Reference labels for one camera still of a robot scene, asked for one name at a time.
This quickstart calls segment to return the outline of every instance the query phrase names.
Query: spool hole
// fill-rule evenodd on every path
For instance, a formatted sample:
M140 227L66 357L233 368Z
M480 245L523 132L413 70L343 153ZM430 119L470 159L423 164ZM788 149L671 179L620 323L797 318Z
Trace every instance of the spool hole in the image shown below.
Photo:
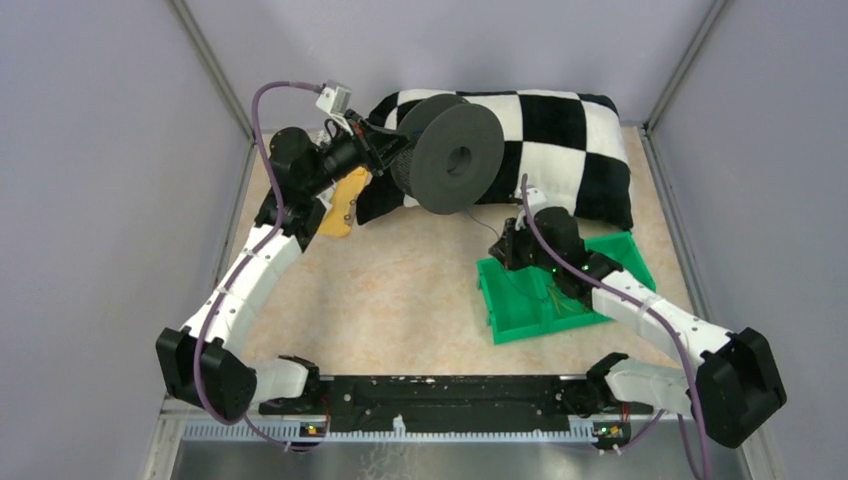
M471 165L471 150L468 147L456 147L448 155L448 174L458 176Z

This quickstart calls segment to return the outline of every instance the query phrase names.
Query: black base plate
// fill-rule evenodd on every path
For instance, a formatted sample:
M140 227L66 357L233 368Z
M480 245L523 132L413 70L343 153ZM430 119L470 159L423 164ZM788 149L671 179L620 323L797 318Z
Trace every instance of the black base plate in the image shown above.
M569 415L620 412L620 404L581 401L594 397L588 388L584 379L558 375L335 376L321 378L308 407L304 399L282 400L259 413L324 415L329 408L335 432L392 431L398 415L408 432L566 431ZM631 404L630 412L653 409Z

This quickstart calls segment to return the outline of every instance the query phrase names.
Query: white cable clip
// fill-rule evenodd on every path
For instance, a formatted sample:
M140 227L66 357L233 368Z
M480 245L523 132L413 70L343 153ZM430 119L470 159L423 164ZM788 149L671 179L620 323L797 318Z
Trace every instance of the white cable clip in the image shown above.
M522 199L522 203L523 203L523 197L521 196L520 189L514 194L514 196L517 199ZM535 217L536 213L538 213L540 210L542 210L542 209L544 209L548 206L548 198L538 188L534 187L533 185L527 185L527 206L530 207L530 214ZM524 228L525 227L525 225L524 225L525 221L533 220L532 218L530 220L526 220L524 218L525 214L526 214L526 212L525 212L524 208L521 205L519 205L518 216L516 217L516 221L515 221L515 229L516 230L521 230L522 228Z
M258 253L256 253L256 252L254 252L252 248L248 248L248 247L244 247L244 248L242 248L242 249L241 249L241 253L242 253L243 255L246 255L246 256L248 256L248 257L253 257L253 258L256 258L256 257L258 257L258 256L259 256L259 254L258 254Z
M638 316L639 320L644 320L645 314L648 313L648 309L653 307L655 303L659 302L662 299L663 297L657 295L656 293L652 293L650 297L645 299L642 302L642 306L639 307L639 311L636 312L636 315Z

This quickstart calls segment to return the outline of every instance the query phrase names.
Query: white arm segment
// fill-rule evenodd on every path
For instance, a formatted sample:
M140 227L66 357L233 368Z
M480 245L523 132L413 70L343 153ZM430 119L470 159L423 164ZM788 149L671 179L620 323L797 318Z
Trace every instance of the white arm segment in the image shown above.
M704 363L701 357L702 352L715 353L730 341L727 336L729 330L680 309L639 283L630 272L613 272L602 282L644 302L645 307L639 308L618 295L594 288L592 289L592 309L632 328L640 337L651 342L674 360L680 358L674 347L674 341L666 329L654 317L648 315L647 307L662 315L677 332L677 336L689 354L692 368L696 369Z
M300 245L294 237L285 237L282 232L268 242L259 253L253 248L271 231L270 225L250 229L245 247L239 253L227 275L212 292L209 300L184 325L190 327L192 336L200 333L200 328L212 302L219 292L226 293L218 313L212 319L212 326L206 337L211 342L216 338L223 340L223 347L233 355L239 356L244 348L247 333L271 290L282 273L300 256ZM252 256L229 290L224 284L235 267L245 257ZM256 392L252 403L264 402L272 398L299 397L306 384L307 370L303 365L289 360L275 359L258 365L249 365L256 370Z
M521 198L521 189L517 189L515 191L515 198ZM533 214L533 217L539 213L539 210L543 210L548 207L548 197L542 193L538 188L528 185L527 186L527 205L530 207L530 213ZM521 230L525 228L524 225L524 208L518 208L518 216L515 219L515 229Z
M621 402L639 402L691 417L689 386L679 368L660 367L632 358L612 366L604 377L612 395Z

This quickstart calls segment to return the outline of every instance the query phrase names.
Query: cable connector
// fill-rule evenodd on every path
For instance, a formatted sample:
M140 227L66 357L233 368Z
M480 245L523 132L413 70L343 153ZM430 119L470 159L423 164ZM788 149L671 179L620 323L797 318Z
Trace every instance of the cable connector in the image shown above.
M350 135L353 135L353 129L344 117L344 114L347 111L347 105L350 103L350 95L350 88L342 85L341 83L330 80L324 85L324 89L318 96L315 106L333 119L339 128L342 128Z

